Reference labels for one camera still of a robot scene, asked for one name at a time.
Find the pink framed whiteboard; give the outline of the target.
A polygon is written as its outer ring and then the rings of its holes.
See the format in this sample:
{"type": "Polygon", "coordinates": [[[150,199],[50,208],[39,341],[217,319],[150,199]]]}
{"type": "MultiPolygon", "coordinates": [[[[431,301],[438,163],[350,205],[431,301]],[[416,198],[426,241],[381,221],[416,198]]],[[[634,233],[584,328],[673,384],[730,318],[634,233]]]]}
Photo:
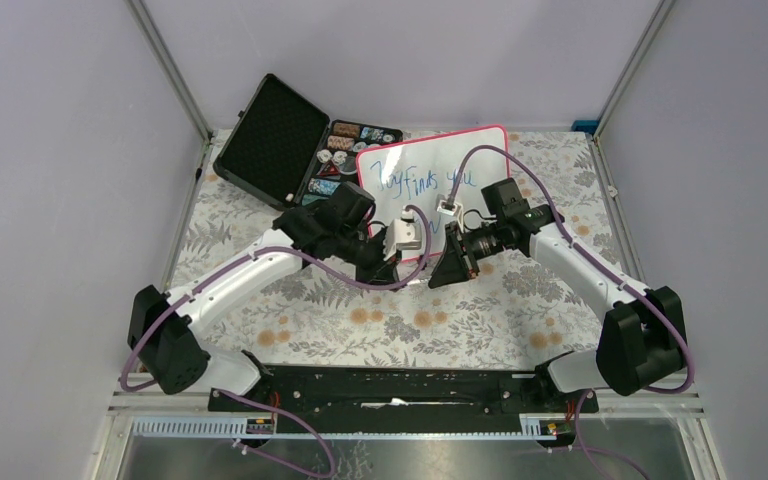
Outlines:
{"type": "MultiPolygon", "coordinates": [[[[463,158],[479,145],[507,152],[508,133],[501,125],[490,125],[361,151],[356,159],[358,181],[375,199],[373,221],[389,225],[403,207],[416,205],[430,223],[431,255],[440,255],[444,227],[454,218],[437,211],[438,197],[449,195],[463,158]]],[[[475,209],[489,217],[481,189],[509,176],[507,157],[481,150],[470,157],[455,202],[464,211],[475,209]]]]}

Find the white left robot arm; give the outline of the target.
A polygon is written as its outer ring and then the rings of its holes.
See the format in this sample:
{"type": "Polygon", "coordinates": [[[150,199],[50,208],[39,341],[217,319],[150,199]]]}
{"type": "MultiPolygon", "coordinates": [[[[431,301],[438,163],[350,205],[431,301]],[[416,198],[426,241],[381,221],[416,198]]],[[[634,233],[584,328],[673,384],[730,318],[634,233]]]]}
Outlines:
{"type": "Polygon", "coordinates": [[[402,287],[397,265],[423,240],[422,218],[406,209],[374,235],[367,232],[373,197],[356,184],[341,184],[323,200],[296,206],[231,259],[167,292],[149,285],[134,298],[128,334],[131,354],[167,395],[193,387],[227,390],[248,411],[269,401],[264,368],[250,353],[216,347],[206,334],[254,294],[306,267],[364,290],[402,287]]]}

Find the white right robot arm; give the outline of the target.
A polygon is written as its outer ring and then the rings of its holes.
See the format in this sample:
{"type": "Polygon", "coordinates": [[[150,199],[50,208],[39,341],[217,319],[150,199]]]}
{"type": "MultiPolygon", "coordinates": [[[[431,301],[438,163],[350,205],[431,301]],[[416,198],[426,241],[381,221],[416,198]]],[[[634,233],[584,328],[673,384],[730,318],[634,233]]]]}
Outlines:
{"type": "Polygon", "coordinates": [[[565,236],[564,223],[550,206],[530,207],[514,180],[481,193],[492,221],[472,231],[455,222],[446,226],[430,288],[470,281],[480,272],[480,260],[518,250],[551,270],[601,321],[596,348],[536,367],[533,396],[539,407],[557,412],[573,393],[586,389],[628,396],[687,366],[682,305],[673,290],[650,289],[602,264],[589,248],[565,236]]]}

